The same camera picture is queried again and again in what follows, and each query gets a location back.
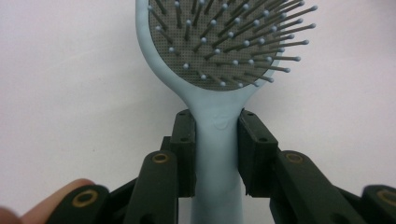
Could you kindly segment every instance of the light blue hairbrush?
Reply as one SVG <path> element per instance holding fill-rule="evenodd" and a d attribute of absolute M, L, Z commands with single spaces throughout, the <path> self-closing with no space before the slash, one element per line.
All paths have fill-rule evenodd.
<path fill-rule="evenodd" d="M 140 48 L 155 75 L 186 103 L 196 121 L 196 191 L 191 223 L 243 223 L 237 170 L 237 119 L 274 71 L 295 32 L 292 21 L 317 7 L 304 1 L 136 0 Z"/>

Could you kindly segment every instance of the white background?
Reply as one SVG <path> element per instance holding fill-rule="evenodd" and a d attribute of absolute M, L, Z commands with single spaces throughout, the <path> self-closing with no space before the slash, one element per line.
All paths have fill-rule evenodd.
<path fill-rule="evenodd" d="M 247 103 L 283 150 L 309 156 L 360 195 L 396 187 L 396 1 L 306 0 L 296 35 Z M 184 103 L 147 66 L 134 1 L 0 1 L 0 205 L 23 214 L 73 179 L 110 190 L 135 178 L 170 135 Z M 246 223 L 273 223 L 268 200 L 245 201 Z M 181 223 L 189 200 L 180 200 Z"/>

